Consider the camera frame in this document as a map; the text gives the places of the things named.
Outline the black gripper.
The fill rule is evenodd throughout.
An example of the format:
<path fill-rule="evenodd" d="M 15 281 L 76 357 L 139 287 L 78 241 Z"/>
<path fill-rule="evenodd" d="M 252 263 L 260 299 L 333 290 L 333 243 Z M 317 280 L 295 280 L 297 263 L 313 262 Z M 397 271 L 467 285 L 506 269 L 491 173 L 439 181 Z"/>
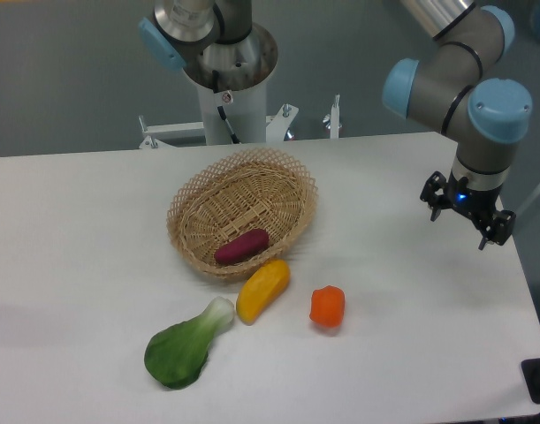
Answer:
<path fill-rule="evenodd" d="M 463 185 L 454 175 L 447 182 L 442 173 L 435 171 L 426 180 L 420 200 L 428 205 L 431 221 L 436 221 L 449 207 L 469 219 L 482 234 L 478 246 L 482 251 L 488 244 L 503 246 L 513 234 L 516 214 L 496 209 L 501 188 L 499 185 L 491 190 L 476 191 Z"/>

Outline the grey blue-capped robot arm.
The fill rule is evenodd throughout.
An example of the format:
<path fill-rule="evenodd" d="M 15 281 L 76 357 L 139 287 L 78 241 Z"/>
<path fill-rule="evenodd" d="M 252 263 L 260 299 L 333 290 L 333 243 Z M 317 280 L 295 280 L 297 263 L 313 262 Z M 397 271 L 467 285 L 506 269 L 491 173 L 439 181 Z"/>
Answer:
<path fill-rule="evenodd" d="M 494 6 L 473 1 L 407 1 L 406 9 L 437 44 L 426 63 L 403 59 L 383 87 L 386 109 L 428 127 L 457 145 L 448 175 L 434 173 L 421 198 L 433 216 L 465 216 L 484 244 L 503 245 L 515 213 L 496 201 L 517 147 L 529 128 L 529 91 L 485 73 L 510 48 L 514 24 Z M 293 111 L 266 118 L 266 82 L 278 49 L 252 20 L 248 1 L 158 1 L 138 25 L 142 42 L 165 68 L 195 84 L 209 144 L 278 142 Z"/>

